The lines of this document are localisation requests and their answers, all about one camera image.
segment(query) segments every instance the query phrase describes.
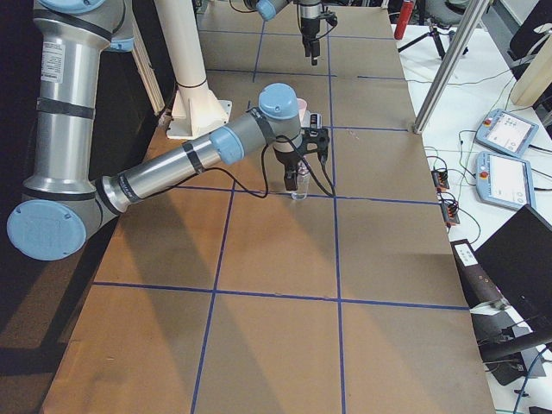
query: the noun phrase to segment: plastic bottle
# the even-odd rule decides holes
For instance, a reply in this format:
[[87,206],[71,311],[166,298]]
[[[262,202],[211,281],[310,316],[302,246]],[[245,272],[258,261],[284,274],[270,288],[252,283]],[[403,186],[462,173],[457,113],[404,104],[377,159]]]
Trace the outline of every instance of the plastic bottle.
[[309,168],[307,168],[307,165],[303,161],[299,161],[297,168],[297,190],[292,192],[294,200],[304,200],[307,198],[310,180],[311,173],[309,172]]

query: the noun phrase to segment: tiled surface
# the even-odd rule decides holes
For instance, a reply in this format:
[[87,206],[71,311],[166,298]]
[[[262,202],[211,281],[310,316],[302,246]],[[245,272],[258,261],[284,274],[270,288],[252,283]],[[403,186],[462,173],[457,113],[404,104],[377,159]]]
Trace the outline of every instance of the tiled surface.
[[[293,7],[264,24],[209,7],[210,88],[235,119],[264,86],[291,85],[329,128],[338,198],[311,184],[292,201],[270,149],[264,200],[207,172],[130,209],[47,407],[491,412],[385,11],[332,8],[340,24],[312,67]],[[148,156],[178,145],[159,134]],[[260,150],[229,170],[262,190]]]
[[93,286],[43,412],[189,411],[209,303],[205,293]]

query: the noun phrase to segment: metal pole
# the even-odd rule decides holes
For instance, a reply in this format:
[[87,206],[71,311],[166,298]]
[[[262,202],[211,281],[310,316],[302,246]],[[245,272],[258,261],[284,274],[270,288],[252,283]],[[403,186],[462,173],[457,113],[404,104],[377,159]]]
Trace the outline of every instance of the metal pole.
[[425,129],[437,102],[439,102],[439,98],[444,92],[445,86],[447,86],[450,76],[456,68],[458,59],[464,53],[467,42],[477,27],[477,23],[481,16],[483,16],[483,12],[488,4],[489,0],[472,0],[467,6],[458,31],[439,66],[439,70],[431,84],[428,95],[425,97],[422,108],[420,108],[416,121],[414,122],[413,130],[416,134],[421,134]]

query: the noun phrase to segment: label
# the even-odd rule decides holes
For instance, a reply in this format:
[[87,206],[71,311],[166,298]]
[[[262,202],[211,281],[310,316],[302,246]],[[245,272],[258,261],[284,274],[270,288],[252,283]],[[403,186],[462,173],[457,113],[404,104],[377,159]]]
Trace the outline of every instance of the label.
[[462,260],[462,263],[465,267],[477,265],[477,259],[475,259],[474,254],[472,253],[472,250],[469,248],[469,246],[464,244],[457,244],[455,245],[456,252],[458,253],[458,257],[460,257],[460,260]]
[[42,44],[41,80],[63,83],[63,66],[66,61],[66,45],[45,41]]

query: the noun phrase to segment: blue cable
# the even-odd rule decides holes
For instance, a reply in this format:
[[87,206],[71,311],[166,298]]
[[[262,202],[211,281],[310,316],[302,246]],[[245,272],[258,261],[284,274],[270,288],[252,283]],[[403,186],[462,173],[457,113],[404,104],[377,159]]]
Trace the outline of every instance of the blue cable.
[[529,366],[529,369],[527,370],[527,375],[525,376],[524,384],[521,386],[521,390],[519,390],[519,394],[517,395],[516,405],[514,406],[514,412],[513,414],[518,414],[518,407],[519,403],[521,402],[521,397],[523,397],[525,393],[525,387],[527,386],[527,381],[529,381],[529,376],[531,375],[531,371],[533,371],[533,367],[535,366],[536,362],[539,360],[541,356],[543,356],[544,351],[546,351],[549,347],[544,347],[544,349],[537,354],[535,359],[531,362],[531,365]]

